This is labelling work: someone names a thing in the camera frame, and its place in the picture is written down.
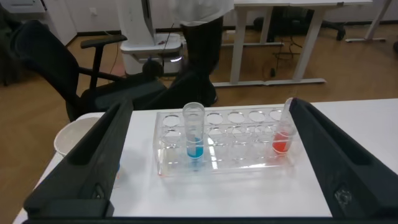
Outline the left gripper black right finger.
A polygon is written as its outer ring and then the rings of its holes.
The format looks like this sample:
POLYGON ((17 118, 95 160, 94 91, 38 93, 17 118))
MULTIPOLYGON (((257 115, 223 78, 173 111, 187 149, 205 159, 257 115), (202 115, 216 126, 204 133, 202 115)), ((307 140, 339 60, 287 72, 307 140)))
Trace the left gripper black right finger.
POLYGON ((289 112, 335 218, 397 218, 397 174, 310 103, 289 112))

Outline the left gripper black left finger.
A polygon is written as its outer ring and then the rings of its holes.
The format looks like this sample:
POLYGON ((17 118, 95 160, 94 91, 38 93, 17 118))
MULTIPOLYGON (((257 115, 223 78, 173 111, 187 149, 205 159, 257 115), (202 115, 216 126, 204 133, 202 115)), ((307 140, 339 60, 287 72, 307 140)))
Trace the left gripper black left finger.
POLYGON ((130 101, 110 107, 24 202, 30 218, 104 218, 133 111, 130 101))

